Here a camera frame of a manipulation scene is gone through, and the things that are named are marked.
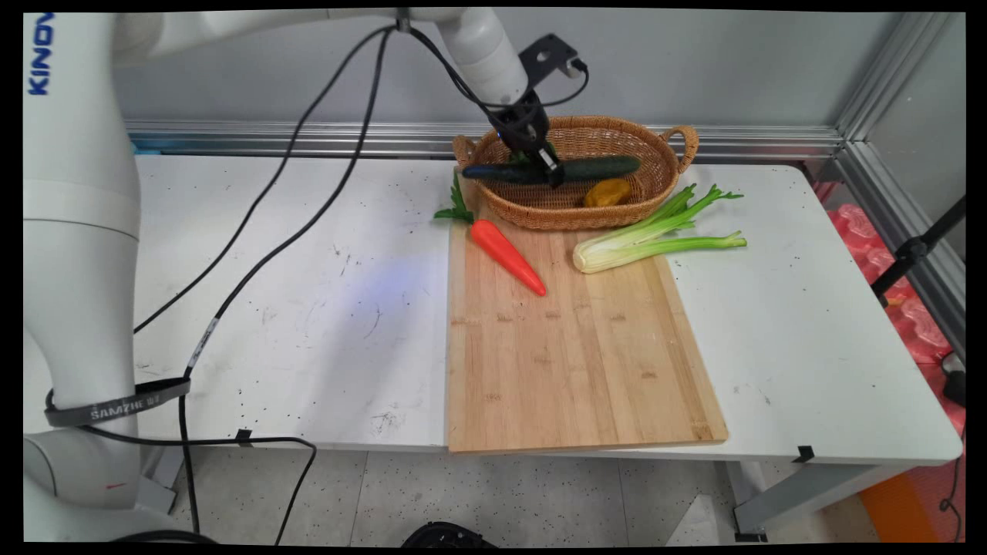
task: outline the basket handle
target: basket handle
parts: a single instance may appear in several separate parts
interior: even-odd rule
[[[685,153],[682,154],[682,159],[679,161],[678,170],[679,174],[682,174],[689,167],[689,164],[692,164],[693,158],[696,157],[696,151],[699,150],[699,133],[691,125],[676,125],[662,133],[661,138],[668,142],[668,139],[675,133],[682,135],[682,138],[685,139]]]
[[[477,151],[477,143],[463,135],[456,135],[452,138],[452,152],[456,155],[456,162],[460,166],[466,166],[473,160],[473,153]]]

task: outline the orange panel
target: orange panel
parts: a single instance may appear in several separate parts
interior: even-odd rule
[[[939,541],[907,474],[899,474],[865,489],[860,498],[871,515],[880,541]]]

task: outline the floor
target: floor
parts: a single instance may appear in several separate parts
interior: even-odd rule
[[[307,457],[301,449],[194,449],[202,533],[224,543],[273,543]],[[190,526],[184,472],[175,489],[172,514]],[[700,494],[729,515],[721,463],[325,450],[281,543],[397,547],[418,527],[445,520],[499,547],[662,546]],[[768,538],[877,541],[856,496],[769,529]]]

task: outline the carrot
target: carrot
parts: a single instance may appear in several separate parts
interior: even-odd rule
[[[507,238],[500,233],[496,226],[485,219],[478,219],[470,228],[470,236],[480,245],[480,248],[487,251],[498,264],[514,274],[515,278],[521,280],[529,289],[535,291],[538,296],[545,296],[545,285],[532,270],[528,261],[524,260],[521,253],[517,252],[514,245],[507,241]]]
[[[529,289],[539,296],[545,296],[545,285],[535,274],[521,253],[510,244],[510,241],[500,233],[500,230],[493,222],[485,219],[474,219],[473,212],[466,209],[463,202],[463,193],[459,189],[459,176],[452,175],[452,208],[439,210],[434,217],[461,219],[471,225],[470,237],[498,264],[504,267],[515,278],[527,285]]]

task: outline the wicker basket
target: wicker basket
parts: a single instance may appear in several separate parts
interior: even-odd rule
[[[681,133],[685,154],[681,160],[668,146],[668,137]],[[561,160],[625,154],[641,160],[641,168],[626,176],[631,198],[617,206],[584,207],[582,199],[597,182],[566,182],[557,189],[547,184],[517,185],[476,180],[488,206],[503,219],[530,229],[594,229],[641,221],[654,212],[675,189],[679,175],[689,167],[699,148],[699,135],[679,125],[657,135],[624,119],[603,116],[551,118],[549,140]],[[510,151],[491,130],[474,143],[460,135],[452,140],[460,167],[502,164]]]

